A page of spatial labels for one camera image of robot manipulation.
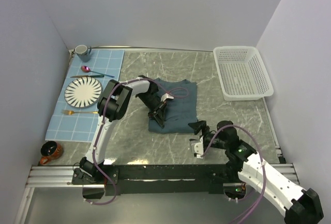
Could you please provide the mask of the blue-grey t-shirt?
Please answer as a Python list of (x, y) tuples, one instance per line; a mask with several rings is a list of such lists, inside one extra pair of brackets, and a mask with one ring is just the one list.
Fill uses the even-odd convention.
[(159, 88), (159, 92), (157, 92), (159, 97), (162, 97), (166, 91), (177, 97), (167, 102), (164, 127), (161, 128), (155, 120), (150, 119), (148, 131), (160, 134), (194, 133), (188, 124), (198, 121), (197, 84), (186, 79), (179, 82), (167, 82), (156, 78), (155, 81), (162, 86)]

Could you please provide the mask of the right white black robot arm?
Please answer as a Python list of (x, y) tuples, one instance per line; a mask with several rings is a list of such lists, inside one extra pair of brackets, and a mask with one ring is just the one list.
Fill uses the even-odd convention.
[(223, 149), (228, 158), (225, 171), (217, 173), (229, 188), (226, 193), (232, 200), (242, 200), (246, 186), (260, 193), (255, 203), (243, 214), (235, 218), (243, 222), (262, 198), (267, 199), (284, 217), (285, 223), (319, 223), (324, 217), (319, 195), (311, 188), (305, 190), (271, 166), (261, 156), (258, 147), (252, 147), (240, 139), (240, 128), (231, 121), (220, 121), (217, 131), (211, 131), (206, 121), (190, 123), (194, 134), (200, 133), (198, 140), (191, 139), (195, 157), (204, 158), (212, 148)]

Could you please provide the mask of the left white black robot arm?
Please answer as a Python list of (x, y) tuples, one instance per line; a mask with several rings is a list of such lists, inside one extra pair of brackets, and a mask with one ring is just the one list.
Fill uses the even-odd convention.
[(149, 118), (164, 127), (167, 103), (157, 95), (158, 91), (157, 83), (145, 76), (125, 82), (108, 82), (97, 103), (99, 117), (93, 141), (80, 161), (80, 169), (90, 183), (95, 184), (102, 179), (101, 167), (107, 144), (117, 122), (126, 114), (132, 96), (138, 97), (149, 109)]

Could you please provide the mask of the white perforated plastic basket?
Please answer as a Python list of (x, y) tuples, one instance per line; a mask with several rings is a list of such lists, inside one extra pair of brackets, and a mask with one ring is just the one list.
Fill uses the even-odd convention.
[(274, 88), (257, 48), (221, 46), (214, 48), (213, 55), (224, 100), (259, 100), (274, 94)]

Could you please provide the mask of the white blue striped plate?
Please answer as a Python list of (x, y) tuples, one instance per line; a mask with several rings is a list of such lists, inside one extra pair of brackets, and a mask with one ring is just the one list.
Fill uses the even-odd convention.
[(64, 99), (71, 107), (87, 108), (98, 101), (101, 93), (102, 85), (97, 79), (82, 77), (68, 84), (64, 91)]

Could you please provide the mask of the iridescent purple spoon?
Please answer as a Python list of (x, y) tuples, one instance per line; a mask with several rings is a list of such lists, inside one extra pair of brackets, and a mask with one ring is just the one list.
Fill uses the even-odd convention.
[(102, 75), (102, 76), (105, 76), (105, 77), (110, 77), (110, 78), (115, 78), (115, 76), (112, 76), (112, 75), (109, 75), (109, 74), (105, 74), (105, 73), (101, 73), (101, 72), (96, 72), (96, 71), (93, 71), (91, 70), (88, 66), (85, 66), (85, 65), (82, 65), (81, 66), (81, 70), (84, 72), (84, 73), (95, 73), (95, 74), (98, 74), (98, 75)]

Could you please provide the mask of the gold fork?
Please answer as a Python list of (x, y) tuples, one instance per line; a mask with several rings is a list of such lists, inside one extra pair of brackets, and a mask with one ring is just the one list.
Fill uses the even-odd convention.
[(97, 111), (73, 111), (73, 110), (61, 110), (64, 115), (74, 115), (74, 114), (98, 114)]

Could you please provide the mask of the blue checked placemat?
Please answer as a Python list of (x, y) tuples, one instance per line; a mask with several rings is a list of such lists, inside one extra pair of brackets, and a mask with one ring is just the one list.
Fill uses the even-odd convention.
[(123, 50), (93, 49), (91, 59), (82, 62), (76, 55), (72, 56), (71, 63), (59, 94), (53, 115), (47, 128), (45, 140), (92, 142), (97, 129), (97, 114), (64, 115), (61, 110), (97, 111), (97, 104), (87, 108), (71, 107), (64, 99), (64, 91), (68, 84), (75, 80), (71, 76), (84, 75), (81, 66), (88, 66), (91, 70), (115, 76), (119, 80), (124, 58)]

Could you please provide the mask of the grey mug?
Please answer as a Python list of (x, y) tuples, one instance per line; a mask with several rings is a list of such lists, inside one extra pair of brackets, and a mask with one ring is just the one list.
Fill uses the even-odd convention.
[(84, 63), (90, 61), (91, 51), (92, 51), (91, 47), (88, 47), (88, 46), (83, 45), (83, 44), (76, 46), (75, 49), (74, 49), (75, 54)]

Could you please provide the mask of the brown orange ceramic mug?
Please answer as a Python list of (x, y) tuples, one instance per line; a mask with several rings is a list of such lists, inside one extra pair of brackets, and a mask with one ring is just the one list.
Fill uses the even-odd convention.
[(48, 162), (60, 158), (63, 154), (63, 147), (55, 141), (47, 141), (40, 149), (42, 158), (39, 163), (44, 166)]

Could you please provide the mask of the aluminium frame rail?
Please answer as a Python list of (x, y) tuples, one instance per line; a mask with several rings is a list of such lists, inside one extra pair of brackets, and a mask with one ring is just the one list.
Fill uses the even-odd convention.
[[(293, 164), (271, 164), (290, 181), (300, 184)], [(31, 167), (26, 188), (79, 187), (72, 184), (73, 166), (36, 166)]]

